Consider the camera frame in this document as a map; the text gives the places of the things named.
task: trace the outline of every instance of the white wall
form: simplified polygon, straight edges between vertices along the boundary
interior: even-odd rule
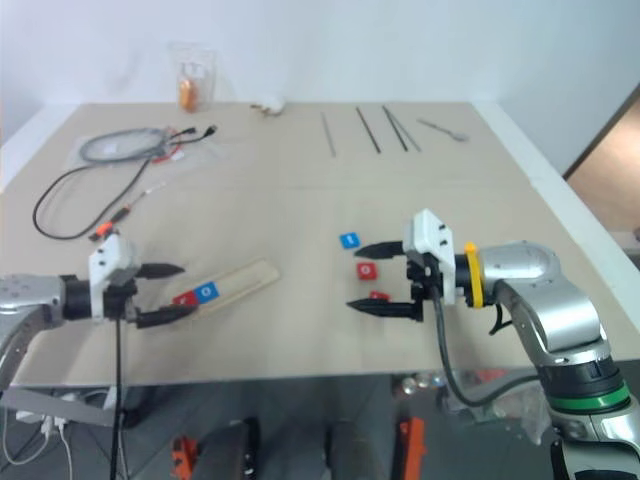
[[[197,41],[220,52],[219,99],[500,99],[559,169],[627,93],[640,51],[636,0],[0,4],[5,122],[33,99],[172,100],[167,43]],[[20,90],[28,101],[7,102]]]
[[[535,71],[500,103],[564,173],[640,82],[640,2],[545,3]]]

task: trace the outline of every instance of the red block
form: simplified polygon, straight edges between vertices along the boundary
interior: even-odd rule
[[[196,294],[192,290],[189,290],[175,297],[172,303],[174,305],[198,305],[198,297],[196,297]]]
[[[360,280],[375,280],[378,277],[376,264],[373,262],[363,262],[357,265],[358,278]]]
[[[376,290],[371,290],[369,294],[369,298],[381,298],[382,300],[391,300],[391,295],[387,295],[384,292],[377,292]]]

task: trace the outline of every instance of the table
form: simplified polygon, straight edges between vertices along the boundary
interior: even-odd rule
[[[267,258],[281,279],[215,315],[149,330],[125,329],[125,382],[359,374],[440,367],[433,315],[424,324],[369,317],[345,306],[372,289],[409,298],[402,260],[378,262],[375,283],[356,278],[356,261],[338,236],[364,244],[400,239],[423,208],[447,222],[458,250],[527,239],[554,249],[566,275],[594,302],[617,359],[638,356],[639,334],[588,258],[527,176],[468,104],[389,104],[422,152],[404,152],[379,104],[361,109],[382,149],[377,154],[355,104],[290,104],[263,118],[244,104],[187,115],[171,104],[84,105],[50,138],[0,197],[4,208],[0,272],[77,273],[95,248],[85,239],[54,242],[31,226],[37,197],[68,162],[78,139],[140,126],[215,123],[214,142],[185,149],[185,170],[137,206],[121,231],[146,261],[187,269],[182,281]],[[321,121],[337,151],[331,156]],[[460,144],[415,122],[424,117],[470,135]],[[87,223],[132,175],[108,169],[78,179],[43,222],[68,232]],[[149,169],[139,188],[163,178]],[[171,283],[148,283],[141,306],[170,299]],[[496,337],[493,309],[447,309],[449,349],[459,367],[519,367],[529,362],[517,335]],[[40,334],[16,384],[102,385],[114,378],[113,325],[69,323]]]

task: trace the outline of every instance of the blue cube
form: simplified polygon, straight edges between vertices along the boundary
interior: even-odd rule
[[[344,248],[356,248],[360,246],[360,239],[354,232],[340,235],[340,242]]]
[[[193,291],[196,292],[196,297],[200,304],[210,302],[214,298],[218,298],[220,296],[220,293],[216,288],[216,284],[213,282],[200,285],[199,287],[194,288]]]

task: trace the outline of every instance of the green band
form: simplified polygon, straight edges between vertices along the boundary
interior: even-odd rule
[[[549,405],[562,410],[601,410],[610,408],[624,402],[629,398],[627,384],[623,383],[618,390],[601,395],[600,397],[586,398],[556,398],[547,397]]]

